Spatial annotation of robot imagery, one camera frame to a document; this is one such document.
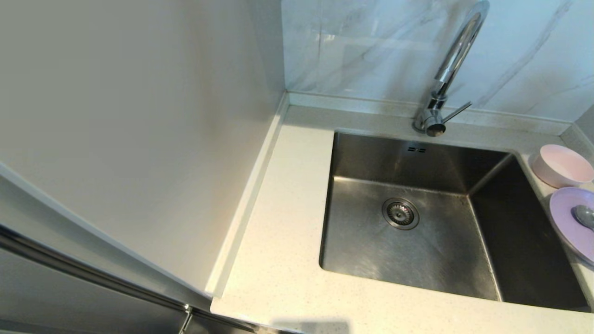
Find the metal spoon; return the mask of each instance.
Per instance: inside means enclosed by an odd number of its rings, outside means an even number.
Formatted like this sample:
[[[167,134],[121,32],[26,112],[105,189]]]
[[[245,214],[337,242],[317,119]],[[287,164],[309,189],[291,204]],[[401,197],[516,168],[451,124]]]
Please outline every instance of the metal spoon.
[[[580,224],[594,231],[594,210],[585,205],[578,205],[571,208],[571,215]]]

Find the sink drain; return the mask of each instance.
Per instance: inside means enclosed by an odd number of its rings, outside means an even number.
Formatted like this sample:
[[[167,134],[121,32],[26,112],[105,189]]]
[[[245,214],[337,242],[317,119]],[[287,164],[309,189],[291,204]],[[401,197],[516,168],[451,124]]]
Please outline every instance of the sink drain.
[[[393,227],[412,229],[419,223],[419,212],[416,207],[403,198],[390,198],[382,206],[384,219]]]

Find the chrome faucet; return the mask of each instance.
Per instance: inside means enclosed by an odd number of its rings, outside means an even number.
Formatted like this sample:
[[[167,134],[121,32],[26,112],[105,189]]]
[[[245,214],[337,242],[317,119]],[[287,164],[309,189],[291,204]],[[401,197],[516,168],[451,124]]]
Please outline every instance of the chrome faucet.
[[[472,105],[472,102],[468,101],[447,117],[441,117],[441,108],[448,98],[447,90],[475,41],[488,12],[489,1],[483,0],[477,2],[466,15],[464,24],[435,75],[437,82],[431,89],[429,102],[415,116],[412,124],[415,130],[431,137],[440,136],[446,131],[447,121]]]

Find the kitchen sink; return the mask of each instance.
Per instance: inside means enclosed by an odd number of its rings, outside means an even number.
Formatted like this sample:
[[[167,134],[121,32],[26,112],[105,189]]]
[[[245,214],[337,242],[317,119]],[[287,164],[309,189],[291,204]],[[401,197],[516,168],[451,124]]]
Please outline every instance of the kitchen sink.
[[[452,294],[590,311],[509,152],[335,133],[320,266]]]

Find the white quartz countertop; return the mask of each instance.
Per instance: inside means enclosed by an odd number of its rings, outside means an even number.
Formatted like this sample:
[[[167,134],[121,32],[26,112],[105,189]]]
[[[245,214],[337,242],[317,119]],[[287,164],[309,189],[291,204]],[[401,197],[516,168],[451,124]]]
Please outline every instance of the white quartz countertop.
[[[343,275],[320,268],[335,130],[514,150],[528,161],[557,136],[451,123],[441,137],[411,119],[291,106],[221,298],[223,316],[306,333],[594,333],[594,314],[532,307]],[[529,178],[542,201],[554,188]],[[584,186],[594,190],[592,184]],[[592,300],[594,272],[572,258]]]

